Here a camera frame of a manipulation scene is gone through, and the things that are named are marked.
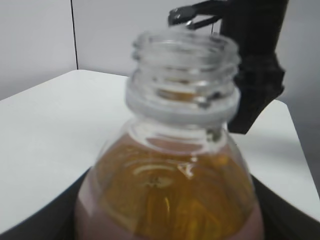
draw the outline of bottle mouth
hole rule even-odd
[[[220,124],[236,113],[240,58],[231,39],[170,29],[145,32],[134,46],[138,67],[126,89],[133,112],[185,125]]]
[[[147,31],[133,45],[133,58],[138,62],[191,75],[192,72],[213,72],[240,63],[237,45],[218,34],[201,35],[182,29]]]

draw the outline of bottle neck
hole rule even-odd
[[[218,152],[227,144],[223,125],[204,128],[197,125],[164,124],[139,117],[129,124],[129,135],[139,144],[160,152],[178,155]]]
[[[237,111],[233,83],[240,59],[237,46],[222,36],[191,31],[142,34],[133,57],[126,103],[137,115],[168,125],[212,128]]]

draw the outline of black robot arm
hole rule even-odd
[[[262,110],[284,90],[285,71],[275,53],[289,0],[209,0],[173,9],[168,24],[196,30],[221,20],[220,34],[237,42],[242,63],[234,81],[239,111],[228,128],[245,134]],[[198,15],[210,16],[194,22]]]

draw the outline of gray wall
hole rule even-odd
[[[1,0],[0,100],[74,69],[69,0]]]
[[[289,0],[277,53],[286,69],[287,103],[301,145],[320,189],[320,1]]]
[[[130,56],[136,35],[144,30],[165,28],[168,10],[200,0],[73,2],[80,69],[128,75],[134,68]],[[286,89],[280,99],[289,106],[317,185],[320,183],[319,9],[319,0],[290,0],[277,48],[280,63],[287,70]]]

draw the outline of orange liquid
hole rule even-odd
[[[252,184],[226,154],[176,155],[124,136],[86,181],[78,203],[81,240],[262,239]]]

